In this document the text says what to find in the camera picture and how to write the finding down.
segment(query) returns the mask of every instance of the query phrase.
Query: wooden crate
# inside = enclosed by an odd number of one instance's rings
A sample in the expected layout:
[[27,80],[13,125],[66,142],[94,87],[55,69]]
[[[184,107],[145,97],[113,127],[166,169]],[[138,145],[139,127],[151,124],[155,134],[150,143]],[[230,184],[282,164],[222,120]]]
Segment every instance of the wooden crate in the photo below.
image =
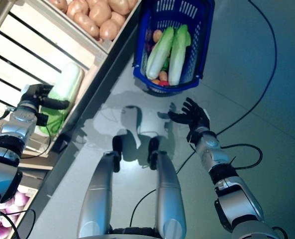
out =
[[[121,35],[138,4],[129,14],[113,42],[100,45],[47,0],[0,1],[0,116],[5,105],[16,106],[25,85],[55,84],[61,69],[75,62],[85,72],[74,107],[77,107],[108,53]],[[47,157],[51,146],[41,157]],[[25,153],[37,155],[48,146],[49,138],[36,131]]]

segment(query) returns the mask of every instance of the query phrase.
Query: black cable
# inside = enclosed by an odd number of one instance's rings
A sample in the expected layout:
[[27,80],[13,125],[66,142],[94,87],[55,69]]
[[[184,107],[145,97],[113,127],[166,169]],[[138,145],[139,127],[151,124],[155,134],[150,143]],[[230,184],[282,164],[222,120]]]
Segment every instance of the black cable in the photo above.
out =
[[15,233],[17,239],[20,239],[18,230],[17,230],[16,226],[14,225],[14,223],[12,222],[12,220],[3,212],[0,212],[0,215],[2,215],[3,217],[5,217],[7,219],[7,221],[10,223],[12,229],[14,230],[14,233]]
[[0,117],[0,120],[6,118],[6,117],[8,116],[9,113],[10,113],[10,111],[5,111],[5,112],[3,113],[3,115]]
[[243,118],[245,118],[248,114],[250,114],[250,112],[258,105],[258,103],[262,100],[263,96],[265,95],[274,75],[276,72],[276,68],[277,68],[277,62],[278,62],[278,48],[277,48],[277,40],[276,40],[276,35],[275,32],[273,31],[273,27],[271,25],[271,23],[269,22],[269,20],[267,19],[267,17],[264,15],[264,13],[251,1],[248,0],[248,2],[260,13],[260,15],[264,18],[264,20],[267,22],[269,29],[271,30],[272,33],[272,37],[273,37],[273,42],[274,42],[274,47],[275,47],[275,62],[273,65],[273,70],[272,70],[272,74],[269,78],[269,81],[262,93],[262,95],[260,96],[259,100],[253,105],[253,107],[251,107],[250,110],[247,111],[247,113],[245,113],[242,117],[240,117],[239,119],[237,119],[234,123],[232,123],[231,125],[229,125],[228,127],[224,128],[222,131],[220,131],[219,133],[217,133],[217,135],[220,135],[221,133],[225,132],[226,130],[230,129],[231,127],[233,127],[235,124],[237,124],[239,121],[241,121]]
[[257,150],[259,152],[259,159],[257,160],[257,162],[255,162],[254,164],[251,164],[249,166],[236,167],[235,168],[236,170],[254,168],[254,167],[258,166],[261,163],[262,157],[263,157],[263,153],[262,153],[262,150],[259,147],[255,146],[255,145],[248,144],[248,143],[238,143],[238,144],[232,144],[232,145],[224,146],[224,147],[221,147],[221,148],[222,149],[226,149],[226,148],[233,148],[233,147],[240,147],[240,146],[250,147],[250,148],[254,148],[255,150]]
[[281,231],[282,234],[283,234],[283,237],[285,239],[289,239],[289,236],[288,236],[287,232],[283,228],[280,228],[280,227],[272,227],[272,229],[273,230],[279,230],[279,231]]
[[141,200],[139,200],[138,201],[138,203],[136,204],[136,206],[135,206],[135,208],[134,208],[134,210],[133,210],[133,212],[132,212],[132,216],[131,216],[131,221],[130,221],[130,223],[129,223],[129,227],[131,227],[132,226],[132,222],[133,222],[133,217],[134,217],[134,213],[135,213],[135,211],[136,211],[136,209],[137,209],[137,207],[138,207],[138,205],[148,196],[148,195],[150,195],[151,193],[154,193],[156,191],[156,189],[154,189],[154,190],[152,190],[152,191],[150,191],[149,193],[147,193],[144,197],[142,197],[141,198]]
[[7,219],[7,221],[11,224],[11,227],[12,229],[14,230],[14,233],[17,237],[17,239],[20,239],[20,236],[19,236],[19,233],[18,233],[18,230],[15,226],[15,224],[12,222],[12,220],[8,217],[8,215],[14,215],[14,214],[20,214],[20,213],[25,213],[25,212],[28,212],[28,211],[31,211],[33,212],[33,221],[32,221],[32,226],[31,226],[31,229],[26,237],[26,239],[28,239],[28,237],[30,236],[31,232],[32,232],[32,229],[34,227],[34,224],[36,222],[36,212],[33,210],[33,209],[27,209],[27,210],[24,210],[24,211],[19,211],[19,212],[15,212],[15,213],[3,213],[3,212],[0,212],[0,215],[2,215],[3,217],[5,217]]
[[49,149],[50,144],[51,144],[51,134],[50,134],[50,130],[48,129],[48,126],[46,126],[46,129],[47,129],[48,134],[49,134],[49,142],[48,142],[48,146],[46,147],[46,149],[42,153],[40,153],[38,155],[29,156],[29,157],[21,157],[21,158],[36,158],[36,157],[39,157],[40,155],[44,154]]
[[196,150],[194,149],[194,147],[190,144],[191,148],[193,149],[193,152],[188,156],[188,158],[182,163],[182,165],[179,167],[179,169],[177,170],[176,174],[178,174],[181,169],[185,166],[185,164],[188,162],[188,160],[190,160],[190,158],[196,153]]
[[36,222],[36,211],[33,210],[33,209],[27,209],[27,210],[24,210],[24,211],[20,211],[20,212],[16,212],[16,213],[7,213],[6,215],[13,215],[13,214],[18,214],[18,213],[25,213],[25,212],[32,212],[33,213],[33,221],[32,221],[32,225],[31,225],[31,229],[26,237],[26,239],[28,239],[28,237],[30,236],[31,232],[32,232],[32,229],[34,227],[34,224]]
[[[193,146],[192,146],[192,145],[190,145],[190,146],[191,146],[191,148],[193,149],[193,152],[192,152],[192,153],[188,156],[188,158],[182,163],[182,165],[181,165],[181,166],[179,167],[179,169],[177,170],[176,174],[178,174],[178,173],[181,171],[181,169],[184,167],[184,165],[185,165],[185,164],[190,160],[190,158],[196,153],[196,150],[193,148]],[[155,191],[156,191],[156,189],[150,191],[149,193],[145,194],[145,196],[142,197],[141,200],[138,201],[138,203],[136,204],[136,206],[135,206],[135,208],[134,208],[134,210],[133,210],[133,212],[132,212],[132,216],[131,216],[131,221],[130,221],[130,223],[129,223],[129,227],[132,226],[132,222],[133,222],[134,214],[135,214],[135,211],[136,211],[138,205],[140,205],[140,203],[141,203],[141,202],[142,202],[142,201],[143,201],[148,195],[150,195],[151,193],[153,193],[153,192],[155,192]]]

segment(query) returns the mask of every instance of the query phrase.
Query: blue plastic shopping basket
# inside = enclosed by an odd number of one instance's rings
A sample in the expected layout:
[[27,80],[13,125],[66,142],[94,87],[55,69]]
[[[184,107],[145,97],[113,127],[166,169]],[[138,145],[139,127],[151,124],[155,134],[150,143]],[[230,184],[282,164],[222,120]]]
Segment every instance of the blue plastic shopping basket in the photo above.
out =
[[[202,78],[208,50],[214,0],[143,0],[139,36],[134,59],[134,76],[157,93],[174,93],[196,87]],[[159,86],[146,78],[146,63],[154,44],[153,31],[188,26],[192,44],[186,48],[180,84]]]

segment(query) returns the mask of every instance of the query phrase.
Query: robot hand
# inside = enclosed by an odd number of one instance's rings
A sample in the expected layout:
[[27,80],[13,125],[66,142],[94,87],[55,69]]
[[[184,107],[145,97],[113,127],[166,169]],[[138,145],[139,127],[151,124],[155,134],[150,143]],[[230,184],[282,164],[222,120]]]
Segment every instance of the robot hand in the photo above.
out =
[[18,106],[11,109],[9,122],[0,128],[0,203],[12,198],[17,190],[22,178],[19,160],[36,125],[47,125],[48,116],[39,113],[39,107],[59,110],[69,106],[68,101],[48,98],[51,89],[41,84],[25,89]]
[[209,131],[210,119],[207,111],[199,107],[192,99],[187,97],[183,105],[183,114],[168,112],[168,116],[174,122],[189,125],[190,132],[187,141],[196,145],[204,132],[211,132]]
[[190,127],[187,140],[195,144],[202,166],[214,184],[218,197],[214,206],[223,227],[232,233],[232,239],[279,239],[265,224],[258,201],[230,164],[215,133],[209,130],[206,111],[190,98],[184,106],[184,114],[169,112],[168,115],[171,120]]

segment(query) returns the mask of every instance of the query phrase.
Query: floor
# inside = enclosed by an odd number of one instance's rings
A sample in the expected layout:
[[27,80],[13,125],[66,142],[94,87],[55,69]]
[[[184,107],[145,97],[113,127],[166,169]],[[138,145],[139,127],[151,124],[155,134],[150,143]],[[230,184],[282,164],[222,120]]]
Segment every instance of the floor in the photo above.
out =
[[[278,40],[278,69],[257,108],[243,121],[219,136],[222,145],[251,143],[264,154],[262,163],[239,171],[260,202],[266,222],[283,227],[295,239],[295,3],[285,0],[256,4],[272,23]],[[194,89],[158,98],[143,92],[133,79],[128,62],[101,106],[83,114],[65,157],[74,163],[32,231],[32,239],[76,238],[79,213],[89,180],[103,152],[111,150],[116,134],[125,135],[121,171],[113,176],[114,228],[129,226],[136,203],[155,187],[156,174],[146,167],[150,137],[160,136],[178,168],[192,152],[186,142],[187,126],[172,123],[166,115],[178,110],[186,97],[207,109],[211,129],[220,131],[244,114],[259,98],[271,74],[274,48],[270,31],[257,11],[242,0],[217,0],[204,78]],[[228,150],[237,156],[234,166],[254,162],[258,155],[247,148]],[[187,219],[188,239],[229,239],[220,225],[213,202],[216,195],[208,174],[194,155],[179,173]],[[138,207],[133,225],[154,225],[155,194]]]

